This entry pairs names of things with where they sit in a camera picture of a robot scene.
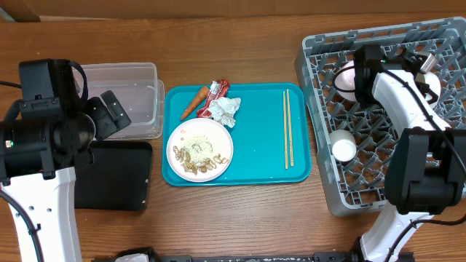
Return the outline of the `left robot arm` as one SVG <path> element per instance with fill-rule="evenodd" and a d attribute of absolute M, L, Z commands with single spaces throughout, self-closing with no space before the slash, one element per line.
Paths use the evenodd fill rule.
<path fill-rule="evenodd" d="M 23 261 L 81 261 L 74 208 L 75 168 L 90 144 L 131 123 L 112 91 L 90 98 L 76 87 L 76 62 L 21 62 L 16 100 L 1 121 L 1 198 L 10 208 Z"/>

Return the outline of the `white plate with food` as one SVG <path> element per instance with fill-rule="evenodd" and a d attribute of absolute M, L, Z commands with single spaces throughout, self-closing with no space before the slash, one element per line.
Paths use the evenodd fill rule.
<path fill-rule="evenodd" d="M 212 143 L 215 154 L 220 154 L 229 162 L 220 164 L 216 169 L 207 171 L 206 173 L 197 173 L 194 175 L 190 172 L 185 172 L 181 163 L 175 159 L 172 147 L 183 147 L 183 141 L 187 137 L 195 135 L 206 135 Z M 196 118 L 187 120 L 179 124 L 170 134 L 167 140 L 166 157 L 168 164 L 177 177 L 192 183 L 204 183 L 216 179 L 222 175 L 232 161 L 234 146 L 232 137 L 226 128 L 211 119 Z"/>

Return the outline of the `red snack wrapper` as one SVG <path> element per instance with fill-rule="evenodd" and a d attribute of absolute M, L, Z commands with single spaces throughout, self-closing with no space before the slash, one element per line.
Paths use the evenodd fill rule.
<path fill-rule="evenodd" d="M 198 118 L 210 118 L 211 112 L 209 112 L 208 107 L 210 106 L 213 100 L 224 97 L 230 87 L 230 83 L 226 79 L 213 80 L 208 96 L 205 99 L 205 104 L 201 109 L 197 111 Z"/>

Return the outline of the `pink and white bowl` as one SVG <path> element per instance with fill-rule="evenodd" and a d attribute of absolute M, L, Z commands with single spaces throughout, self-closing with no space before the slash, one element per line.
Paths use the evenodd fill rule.
<path fill-rule="evenodd" d="M 333 85 L 335 90 L 344 99 L 356 102 L 355 97 L 355 69 L 354 62 L 349 61 L 344 64 L 335 74 Z"/>

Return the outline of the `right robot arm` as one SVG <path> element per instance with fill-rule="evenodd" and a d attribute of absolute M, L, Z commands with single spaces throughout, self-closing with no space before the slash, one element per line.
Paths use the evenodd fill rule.
<path fill-rule="evenodd" d="M 361 261 L 408 261 L 400 251 L 425 223 L 462 198 L 465 183 L 465 131 L 455 130 L 431 108 L 437 76 L 421 82 L 435 64 L 430 53 L 407 49 L 388 58 L 377 45 L 353 55 L 355 97 L 362 107 L 381 106 L 398 134 L 384 179 L 386 205 L 359 239 Z"/>

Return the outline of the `orange carrot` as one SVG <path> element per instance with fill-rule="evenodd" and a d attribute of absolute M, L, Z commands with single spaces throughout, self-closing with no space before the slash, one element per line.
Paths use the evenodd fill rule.
<path fill-rule="evenodd" d="M 199 90 L 199 92 L 191 100 L 190 104 L 188 104 L 185 111 L 182 113 L 181 121 L 188 117 L 194 111 L 194 109 L 196 109 L 197 106 L 207 98 L 209 92 L 210 90 L 207 87 L 202 87 Z"/>

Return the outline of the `white tissue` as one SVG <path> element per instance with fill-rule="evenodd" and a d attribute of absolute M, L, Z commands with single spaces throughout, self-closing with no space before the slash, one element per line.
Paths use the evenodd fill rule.
<path fill-rule="evenodd" d="M 234 115 L 240 108 L 240 103 L 240 98 L 221 97 L 210 103 L 208 111 L 211 113 L 211 118 L 214 121 L 229 128 L 233 128 L 236 122 Z"/>

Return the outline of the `white cup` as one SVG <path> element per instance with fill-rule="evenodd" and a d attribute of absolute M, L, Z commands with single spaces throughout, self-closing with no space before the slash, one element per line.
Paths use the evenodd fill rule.
<path fill-rule="evenodd" d="M 335 130 L 330 133 L 330 149 L 334 158 L 340 162 L 351 161 L 356 153 L 355 138 L 346 130 Z"/>

